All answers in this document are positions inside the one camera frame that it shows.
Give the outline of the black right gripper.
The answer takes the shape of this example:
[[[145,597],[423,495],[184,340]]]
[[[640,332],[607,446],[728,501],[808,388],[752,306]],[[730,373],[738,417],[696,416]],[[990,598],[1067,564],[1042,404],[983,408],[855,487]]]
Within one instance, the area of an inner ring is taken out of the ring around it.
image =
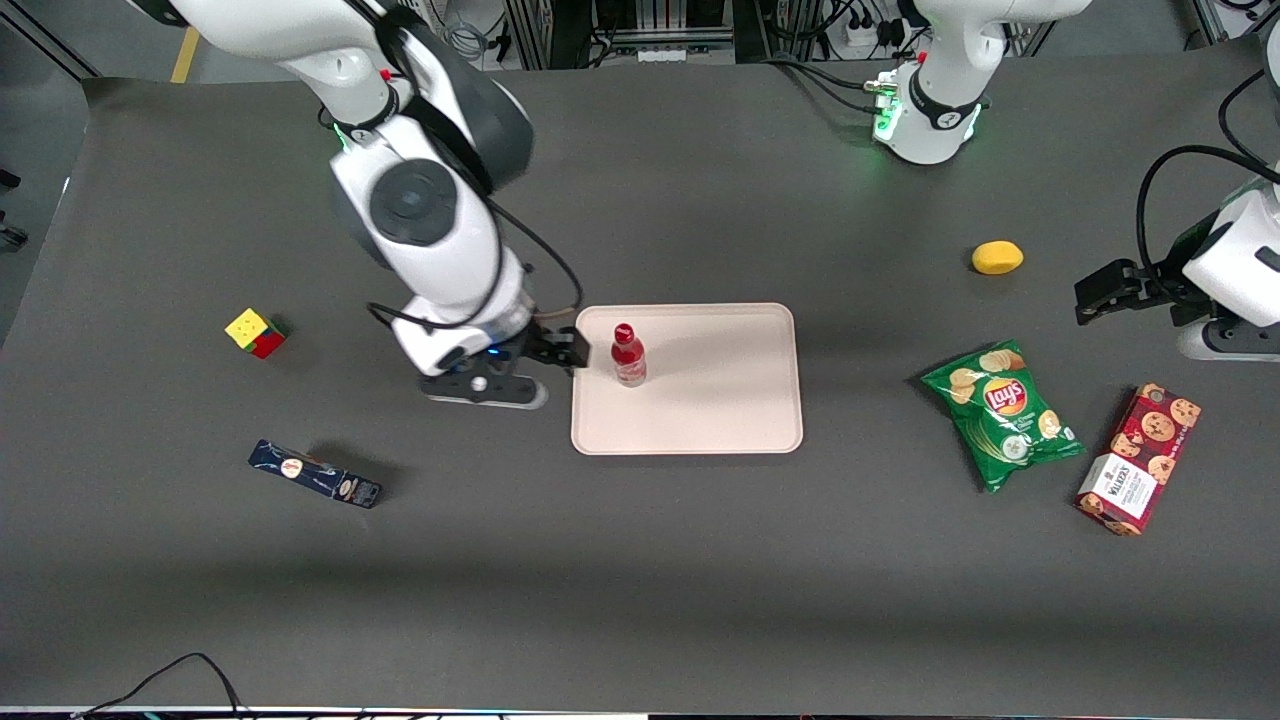
[[[530,334],[517,334],[488,348],[488,375],[513,375],[525,359],[572,374],[589,366],[590,355],[591,346],[576,327],[531,325]]]

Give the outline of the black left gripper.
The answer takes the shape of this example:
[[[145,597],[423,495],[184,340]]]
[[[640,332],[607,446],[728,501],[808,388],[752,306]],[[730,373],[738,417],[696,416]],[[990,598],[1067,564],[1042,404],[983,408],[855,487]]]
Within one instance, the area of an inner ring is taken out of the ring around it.
[[[1164,263],[1152,269],[1130,259],[1116,259],[1075,283],[1075,319],[1078,325],[1119,311],[1139,311],[1170,304],[1171,323],[1193,323],[1215,319],[1219,304],[1206,291],[1187,278],[1187,265],[1215,242],[1219,211],[1212,211],[1174,241]],[[1160,288],[1165,281],[1165,290]]]

